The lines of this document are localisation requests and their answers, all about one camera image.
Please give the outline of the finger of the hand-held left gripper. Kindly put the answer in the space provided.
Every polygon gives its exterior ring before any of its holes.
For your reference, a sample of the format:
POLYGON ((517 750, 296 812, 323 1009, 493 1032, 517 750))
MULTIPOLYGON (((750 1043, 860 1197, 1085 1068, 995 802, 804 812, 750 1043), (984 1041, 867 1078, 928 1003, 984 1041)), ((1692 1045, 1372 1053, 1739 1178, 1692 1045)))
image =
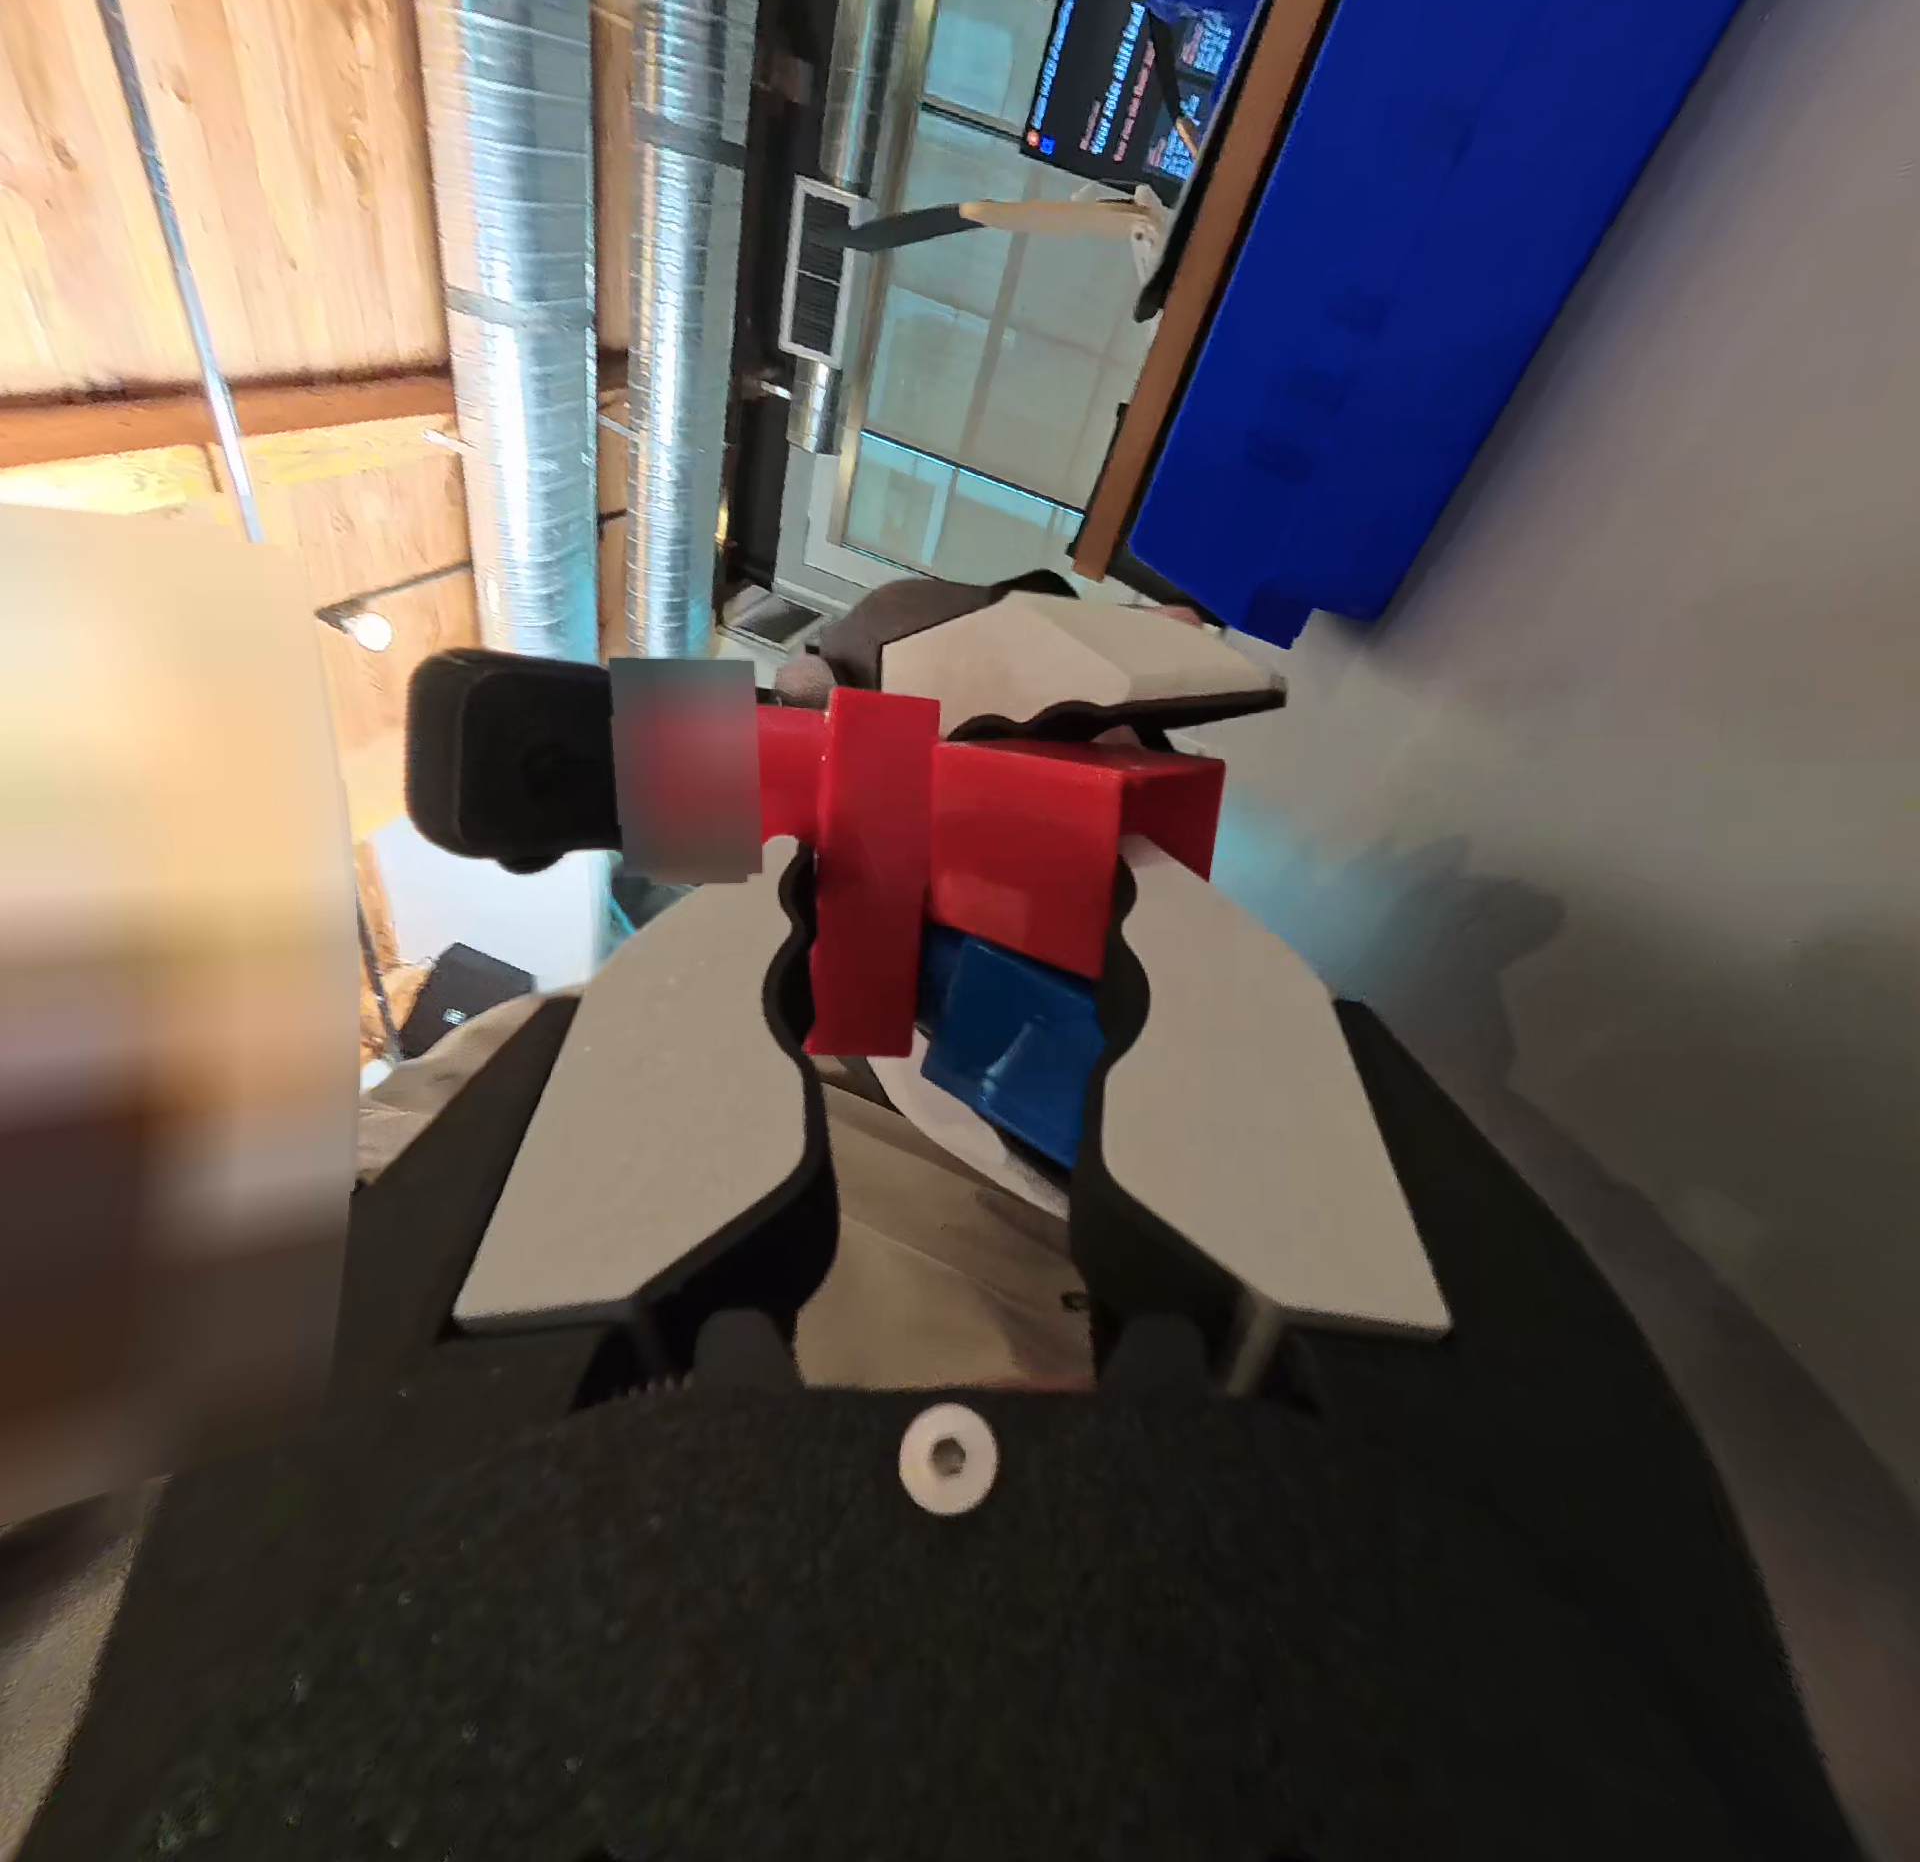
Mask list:
POLYGON ((1285 682, 1211 625, 1069 597, 1002 597, 900 642, 900 692, 946 741, 1094 744, 1285 703, 1285 682))

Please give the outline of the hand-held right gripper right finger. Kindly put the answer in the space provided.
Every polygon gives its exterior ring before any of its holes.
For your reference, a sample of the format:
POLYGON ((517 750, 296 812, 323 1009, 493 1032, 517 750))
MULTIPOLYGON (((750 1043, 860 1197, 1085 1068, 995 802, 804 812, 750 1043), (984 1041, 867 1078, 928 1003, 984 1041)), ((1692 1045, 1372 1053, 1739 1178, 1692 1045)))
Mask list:
POLYGON ((1140 1317, 1202 1346, 1452 1334, 1329 988, 1141 835, 1121 842, 1096 1015, 1076 1156, 1094 1346, 1140 1317))

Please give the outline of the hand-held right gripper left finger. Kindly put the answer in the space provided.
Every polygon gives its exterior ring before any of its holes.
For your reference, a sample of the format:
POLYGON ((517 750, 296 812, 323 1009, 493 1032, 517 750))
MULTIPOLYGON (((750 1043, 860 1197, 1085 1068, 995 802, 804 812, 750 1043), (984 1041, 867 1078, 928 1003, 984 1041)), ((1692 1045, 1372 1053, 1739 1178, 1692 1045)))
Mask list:
POLYGON ((804 1054, 813 851, 762 855, 636 930, 587 986, 453 1302, 460 1329, 692 1341, 744 1310, 795 1334, 835 1263, 837 1187, 804 1054))

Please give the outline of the blue toy block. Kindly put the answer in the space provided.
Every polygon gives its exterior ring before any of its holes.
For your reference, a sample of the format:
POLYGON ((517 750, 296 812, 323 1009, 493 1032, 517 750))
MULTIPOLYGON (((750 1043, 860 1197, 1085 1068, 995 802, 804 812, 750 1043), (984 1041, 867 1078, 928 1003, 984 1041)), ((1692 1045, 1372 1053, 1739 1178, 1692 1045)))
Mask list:
POLYGON ((931 923, 918 1028, 928 1082, 1025 1151, 1074 1169, 1088 1082, 1107 1049, 1088 980, 931 923))

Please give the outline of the red double toy block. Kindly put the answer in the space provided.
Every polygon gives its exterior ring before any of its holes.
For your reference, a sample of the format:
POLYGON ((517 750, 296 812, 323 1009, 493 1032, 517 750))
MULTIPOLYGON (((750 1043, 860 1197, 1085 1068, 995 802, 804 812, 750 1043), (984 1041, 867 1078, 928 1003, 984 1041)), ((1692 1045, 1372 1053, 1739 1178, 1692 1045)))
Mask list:
POLYGON ((908 1057, 931 876, 940 703, 835 689, 825 713, 757 708, 762 835, 813 849, 817 1057, 908 1057))

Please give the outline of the blue plastic bin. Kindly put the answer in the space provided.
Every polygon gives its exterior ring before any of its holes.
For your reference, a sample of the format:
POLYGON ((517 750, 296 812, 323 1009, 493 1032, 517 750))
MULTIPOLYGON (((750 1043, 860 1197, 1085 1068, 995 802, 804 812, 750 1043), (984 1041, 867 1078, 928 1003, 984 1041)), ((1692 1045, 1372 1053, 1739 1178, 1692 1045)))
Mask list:
POLYGON ((1338 0, 1126 532, 1226 623, 1377 620, 1743 0, 1338 0))

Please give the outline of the large display screen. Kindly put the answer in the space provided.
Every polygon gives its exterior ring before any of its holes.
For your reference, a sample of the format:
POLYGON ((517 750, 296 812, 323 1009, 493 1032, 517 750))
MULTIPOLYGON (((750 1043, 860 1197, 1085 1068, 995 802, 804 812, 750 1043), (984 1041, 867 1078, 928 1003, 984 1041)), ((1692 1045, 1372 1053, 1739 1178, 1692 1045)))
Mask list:
POLYGON ((1022 153, 1172 206, 1199 168, 1221 85, 1256 0, 1045 0, 1045 58, 1022 153))

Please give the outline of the silver ventilation duct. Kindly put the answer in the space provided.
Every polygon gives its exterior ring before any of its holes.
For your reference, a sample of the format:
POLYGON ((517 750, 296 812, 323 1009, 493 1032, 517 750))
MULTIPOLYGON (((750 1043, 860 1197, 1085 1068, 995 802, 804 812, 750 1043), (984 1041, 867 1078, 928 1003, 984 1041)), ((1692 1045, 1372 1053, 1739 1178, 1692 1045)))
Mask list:
POLYGON ((713 635, 762 0, 636 0, 629 649, 713 635))
POLYGON ((417 0, 476 613, 599 657, 588 0, 417 0))

